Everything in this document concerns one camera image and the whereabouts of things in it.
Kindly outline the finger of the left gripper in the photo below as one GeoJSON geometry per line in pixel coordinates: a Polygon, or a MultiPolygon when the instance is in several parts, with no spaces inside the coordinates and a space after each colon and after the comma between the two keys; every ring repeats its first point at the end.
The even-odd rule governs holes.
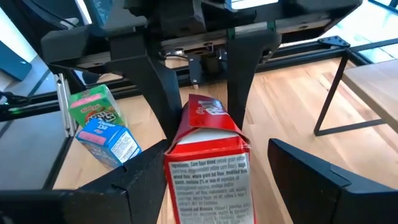
{"type": "Polygon", "coordinates": [[[177,75],[165,66],[156,43],[144,34],[122,34],[109,38],[111,60],[106,68],[121,72],[152,108],[168,141],[177,133],[182,115],[177,75]]]}
{"type": "Polygon", "coordinates": [[[238,128],[243,127],[252,80],[265,51],[267,58],[278,49],[281,35],[271,30],[236,33],[227,41],[228,113],[238,128]]]}

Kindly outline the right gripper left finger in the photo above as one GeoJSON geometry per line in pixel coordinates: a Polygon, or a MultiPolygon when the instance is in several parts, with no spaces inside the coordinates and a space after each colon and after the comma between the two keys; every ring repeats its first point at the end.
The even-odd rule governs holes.
{"type": "Polygon", "coordinates": [[[161,140],[76,190],[0,191],[0,224],[156,224],[167,148],[161,140]]]}

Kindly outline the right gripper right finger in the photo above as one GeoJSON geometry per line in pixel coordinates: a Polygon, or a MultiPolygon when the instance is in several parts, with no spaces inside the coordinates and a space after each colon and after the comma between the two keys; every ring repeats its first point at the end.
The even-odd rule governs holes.
{"type": "Polygon", "coordinates": [[[398,190],[271,138],[267,155],[294,224],[398,224],[398,190]]]}

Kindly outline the green Apple Jacks cereal box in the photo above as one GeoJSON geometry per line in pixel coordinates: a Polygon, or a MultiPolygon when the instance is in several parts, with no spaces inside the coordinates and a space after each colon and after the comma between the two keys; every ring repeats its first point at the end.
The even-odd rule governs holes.
{"type": "Polygon", "coordinates": [[[91,119],[127,126],[127,120],[106,85],[99,85],[69,97],[68,111],[82,127],[91,119]]]}

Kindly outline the blue Rice Krispies cereal box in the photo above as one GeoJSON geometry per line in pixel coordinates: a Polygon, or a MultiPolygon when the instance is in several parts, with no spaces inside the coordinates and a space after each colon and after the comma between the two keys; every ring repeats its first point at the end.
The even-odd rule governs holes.
{"type": "Polygon", "coordinates": [[[97,160],[113,169],[142,152],[127,127],[97,118],[89,121],[76,135],[76,139],[97,160]]]}

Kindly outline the red Froot Loops cereal box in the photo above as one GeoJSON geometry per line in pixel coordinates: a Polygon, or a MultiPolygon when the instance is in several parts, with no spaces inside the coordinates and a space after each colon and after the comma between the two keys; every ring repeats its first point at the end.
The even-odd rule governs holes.
{"type": "Polygon", "coordinates": [[[164,158],[176,224],[256,224],[250,150],[219,100],[191,94],[164,158]]]}

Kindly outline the wooden shelf black legs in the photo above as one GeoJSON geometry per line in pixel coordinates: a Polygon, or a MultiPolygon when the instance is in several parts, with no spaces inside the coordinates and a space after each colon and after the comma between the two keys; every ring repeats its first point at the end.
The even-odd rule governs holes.
{"type": "Polygon", "coordinates": [[[352,50],[347,50],[341,58],[313,130],[316,136],[342,133],[381,124],[387,124],[398,133],[398,59],[379,63],[364,63],[347,69],[348,61],[354,60],[355,55],[352,50]],[[379,116],[379,119],[321,130],[321,125],[340,82],[344,82],[379,116]]]}

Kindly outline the silver metal bracket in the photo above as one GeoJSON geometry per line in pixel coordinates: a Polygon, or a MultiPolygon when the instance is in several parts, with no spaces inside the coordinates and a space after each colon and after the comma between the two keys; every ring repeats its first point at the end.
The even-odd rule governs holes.
{"type": "Polygon", "coordinates": [[[70,89],[67,79],[62,73],[54,75],[58,103],[62,114],[63,126],[66,137],[74,137],[77,129],[76,121],[69,113],[70,89]]]}

